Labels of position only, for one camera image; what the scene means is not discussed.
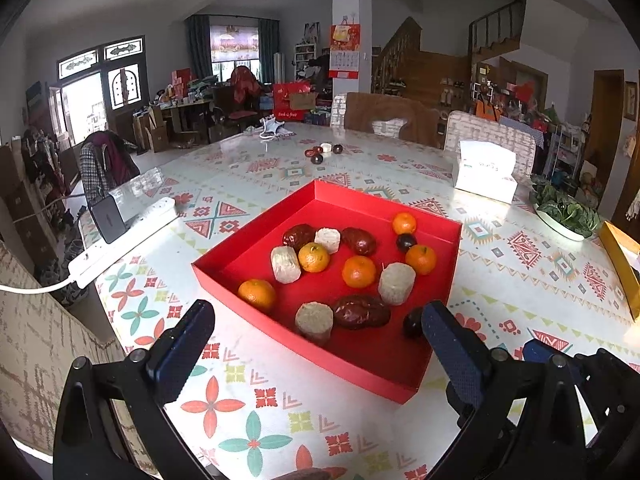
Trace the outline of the dark red jujube date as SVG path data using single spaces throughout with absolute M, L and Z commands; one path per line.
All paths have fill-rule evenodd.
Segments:
M 341 232 L 341 236 L 342 241 L 358 256 L 373 255 L 378 248 L 375 237 L 363 229 L 350 226 Z
M 314 242 L 316 229 L 307 223 L 292 226 L 282 235 L 282 244 L 299 252 L 305 245 Z
M 334 321 L 338 325 L 359 330 L 382 327 L 390 322 L 392 312 L 381 300 L 372 296 L 345 296 L 332 307 Z

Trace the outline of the red gift bag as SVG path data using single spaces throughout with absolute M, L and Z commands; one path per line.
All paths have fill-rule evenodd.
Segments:
M 280 122 L 302 122 L 307 112 L 316 107 L 318 93 L 308 81 L 274 84 L 273 115 Z

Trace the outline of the white power strip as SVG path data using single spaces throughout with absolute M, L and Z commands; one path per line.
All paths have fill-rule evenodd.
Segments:
M 85 288 L 117 260 L 178 218 L 175 200 L 165 197 L 138 214 L 114 242 L 98 240 L 70 262 L 70 279 Z

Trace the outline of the red shallow tray box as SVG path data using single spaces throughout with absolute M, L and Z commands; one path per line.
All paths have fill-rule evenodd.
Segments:
M 392 200 L 314 180 L 206 252 L 192 268 L 206 292 L 274 341 L 355 386 L 404 404 L 418 392 L 432 349 L 424 339 L 406 337 L 402 321 L 414 308 L 432 300 L 448 300 L 462 234 L 460 222 L 410 209 L 416 218 L 416 240 L 434 250 L 436 266 L 431 273 L 416 278 L 409 298 L 393 307 L 386 325 L 336 326 L 322 346 L 296 330 L 294 316 L 306 302 L 330 306 L 356 294 L 356 288 L 342 278 L 344 263 L 352 256 L 348 247 L 332 255 L 328 267 L 320 273 L 304 272 L 292 284 L 274 283 L 277 301 L 268 312 L 247 304 L 238 289 L 251 278 L 273 281 L 271 251 L 281 243 L 287 229 L 303 223 L 314 228 L 363 229 L 376 241 L 371 259 L 378 270 L 402 263 L 405 256 L 396 245 L 392 220 L 406 209 L 406 205 Z

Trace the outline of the red wall calendar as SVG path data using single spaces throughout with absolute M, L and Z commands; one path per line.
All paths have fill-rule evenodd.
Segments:
M 329 76 L 357 79 L 360 63 L 360 25 L 331 26 Z

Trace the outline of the brown padded chair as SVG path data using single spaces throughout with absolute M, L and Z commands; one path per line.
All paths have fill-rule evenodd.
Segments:
M 346 129 L 374 133 L 375 122 L 401 122 L 398 139 L 439 148 L 439 112 L 419 101 L 386 94 L 349 92 L 346 94 Z

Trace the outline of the beige rice cake block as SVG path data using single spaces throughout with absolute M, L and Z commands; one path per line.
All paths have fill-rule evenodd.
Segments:
M 411 266 L 400 262 L 391 263 L 384 266 L 380 275 L 378 294 L 384 304 L 400 306 L 409 298 L 415 280 L 416 271 Z
M 321 228 L 314 234 L 314 242 L 321 245 L 330 255 L 340 249 L 341 232 L 333 228 Z
M 292 284 L 302 275 L 293 247 L 284 245 L 273 248 L 270 263 L 274 279 L 280 284 Z
M 318 346 L 326 344 L 333 328 L 334 314 L 326 304 L 313 301 L 302 304 L 295 315 L 296 330 Z

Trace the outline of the plate of green vegetables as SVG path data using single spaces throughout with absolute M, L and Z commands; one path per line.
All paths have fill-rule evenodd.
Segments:
M 534 181 L 530 193 L 539 218 L 550 228 L 574 242 L 589 240 L 601 227 L 597 211 L 557 190 L 546 180 Z

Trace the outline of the small dark plum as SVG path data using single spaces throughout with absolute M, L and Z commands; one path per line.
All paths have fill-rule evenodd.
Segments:
M 402 332 L 410 339 L 416 339 L 423 336 L 422 330 L 422 314 L 424 307 L 416 307 L 412 309 L 402 322 Z
M 406 254 L 416 244 L 418 242 L 411 233 L 401 233 L 396 238 L 396 246 L 403 254 Z

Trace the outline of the white face mask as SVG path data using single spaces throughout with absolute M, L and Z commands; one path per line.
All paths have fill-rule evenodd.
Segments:
M 294 132 L 285 127 L 284 122 L 280 122 L 273 115 L 263 117 L 258 126 L 249 126 L 245 131 L 249 136 L 257 136 L 262 142 L 286 139 L 294 136 Z

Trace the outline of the black power adapter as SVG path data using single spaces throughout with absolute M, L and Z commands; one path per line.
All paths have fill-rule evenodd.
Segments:
M 112 244 L 128 230 L 111 194 L 101 198 L 89 207 L 91 217 L 106 244 Z

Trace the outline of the small dark candies group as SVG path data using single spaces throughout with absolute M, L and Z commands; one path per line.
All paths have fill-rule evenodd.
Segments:
M 307 148 L 306 151 L 304 151 L 304 155 L 313 165 L 321 165 L 326 158 L 332 155 L 342 154 L 343 152 L 344 146 L 342 144 L 322 143 L 313 148 Z

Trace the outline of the white tissue box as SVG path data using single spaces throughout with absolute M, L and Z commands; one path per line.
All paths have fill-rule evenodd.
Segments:
M 452 172 L 454 187 L 510 204 L 518 187 L 515 163 L 516 155 L 498 144 L 461 140 Z

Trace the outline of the yellow gift box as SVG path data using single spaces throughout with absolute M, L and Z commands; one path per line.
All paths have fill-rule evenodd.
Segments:
M 620 279 L 631 317 L 635 320 L 639 316 L 639 243 L 608 221 L 602 224 L 599 237 Z

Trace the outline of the white patterned chair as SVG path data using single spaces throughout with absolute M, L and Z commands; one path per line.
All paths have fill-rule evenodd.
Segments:
M 527 132 L 455 110 L 448 116 L 442 149 L 459 154 L 463 140 L 491 142 L 513 152 L 514 174 L 519 179 L 528 178 L 533 172 L 537 145 Z

